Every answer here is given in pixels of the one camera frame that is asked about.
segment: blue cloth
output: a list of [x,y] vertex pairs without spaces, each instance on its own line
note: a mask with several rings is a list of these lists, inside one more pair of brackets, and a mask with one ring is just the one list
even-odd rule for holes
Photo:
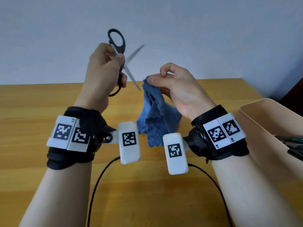
[[139,133],[147,134],[147,144],[163,146],[163,135],[175,133],[178,129],[182,115],[178,110],[164,101],[159,88],[143,80],[144,104],[143,110],[137,120]]

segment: wooden table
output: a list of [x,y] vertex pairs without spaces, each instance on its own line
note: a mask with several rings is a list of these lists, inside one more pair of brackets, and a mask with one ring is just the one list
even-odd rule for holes
[[[199,80],[210,97],[229,112],[261,96],[242,79]],[[77,98],[82,84],[0,86],[0,226],[18,226],[46,171],[46,142],[58,115]],[[143,92],[131,82],[103,113],[109,126],[136,121],[143,107]],[[190,121],[182,118],[178,132],[186,136]],[[220,194],[197,169],[170,175],[163,147],[148,148],[139,134],[142,159],[133,164],[112,164],[97,188],[91,226],[227,226]],[[215,178],[205,158],[187,152],[187,161]],[[103,145],[95,156],[91,191],[106,164],[119,156],[118,144]],[[295,187],[302,194],[302,187]],[[302,203],[286,197],[302,216]]]

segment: black scissor handle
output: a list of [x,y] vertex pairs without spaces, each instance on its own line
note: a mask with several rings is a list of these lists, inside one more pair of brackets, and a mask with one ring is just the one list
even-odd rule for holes
[[[114,43],[114,41],[113,41],[113,39],[110,35],[112,32],[115,32],[115,33],[119,34],[120,37],[122,38],[123,44],[121,46],[117,46]],[[108,35],[108,38],[109,38],[109,44],[113,45],[118,53],[124,53],[125,52],[125,40],[124,40],[124,37],[123,37],[122,33],[120,33],[120,31],[117,30],[117,29],[110,29],[110,30],[108,30],[107,35]]]

